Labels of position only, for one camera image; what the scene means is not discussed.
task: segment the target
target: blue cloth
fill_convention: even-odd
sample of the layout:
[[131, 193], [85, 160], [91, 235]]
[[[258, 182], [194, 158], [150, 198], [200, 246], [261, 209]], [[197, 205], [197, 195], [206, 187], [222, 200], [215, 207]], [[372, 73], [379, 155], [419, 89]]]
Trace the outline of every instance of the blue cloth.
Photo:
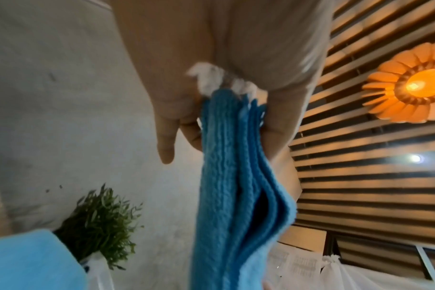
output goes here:
[[295, 203], [262, 150], [264, 111], [228, 89], [203, 105], [192, 290], [262, 289], [268, 251], [294, 222]]
[[85, 290], [87, 275], [48, 230], [0, 238], [0, 289]]

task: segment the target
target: hand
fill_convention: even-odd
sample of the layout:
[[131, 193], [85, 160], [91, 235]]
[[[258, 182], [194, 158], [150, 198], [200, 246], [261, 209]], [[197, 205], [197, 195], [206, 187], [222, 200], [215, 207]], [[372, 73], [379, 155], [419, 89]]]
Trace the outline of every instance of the hand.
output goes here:
[[151, 98], [157, 149], [174, 159], [181, 129], [200, 150], [200, 94], [186, 72], [208, 62], [268, 91], [261, 142], [269, 160], [294, 137], [321, 73], [331, 0], [113, 0], [116, 21]]

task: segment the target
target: green plant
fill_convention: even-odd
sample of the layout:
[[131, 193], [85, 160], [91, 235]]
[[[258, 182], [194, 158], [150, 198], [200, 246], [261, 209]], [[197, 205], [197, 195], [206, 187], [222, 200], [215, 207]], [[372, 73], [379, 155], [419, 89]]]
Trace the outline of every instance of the green plant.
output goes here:
[[78, 261], [100, 251], [110, 269], [125, 270], [117, 263], [135, 253], [130, 235], [138, 228], [132, 223], [141, 216], [141, 206], [131, 206], [103, 184], [99, 194], [92, 190], [79, 199], [70, 217], [54, 233]]

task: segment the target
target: blue towel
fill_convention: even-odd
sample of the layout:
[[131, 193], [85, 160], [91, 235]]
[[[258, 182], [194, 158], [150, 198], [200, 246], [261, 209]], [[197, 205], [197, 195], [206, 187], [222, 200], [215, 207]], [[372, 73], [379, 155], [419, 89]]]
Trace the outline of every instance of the blue towel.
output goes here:
[[87, 275], [47, 230], [0, 238], [0, 289], [86, 290]]
[[262, 150], [264, 111], [228, 89], [203, 105], [192, 290], [262, 289], [268, 252], [294, 222], [295, 203]]

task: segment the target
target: flower-shaped lamp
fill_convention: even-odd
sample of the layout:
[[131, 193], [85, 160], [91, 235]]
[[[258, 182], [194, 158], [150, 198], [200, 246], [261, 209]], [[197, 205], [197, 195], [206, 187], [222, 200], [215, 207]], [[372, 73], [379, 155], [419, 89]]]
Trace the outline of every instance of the flower-shaped lamp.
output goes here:
[[364, 106], [379, 119], [395, 123], [435, 120], [435, 43], [423, 43], [382, 63], [362, 88], [364, 97], [378, 96]]

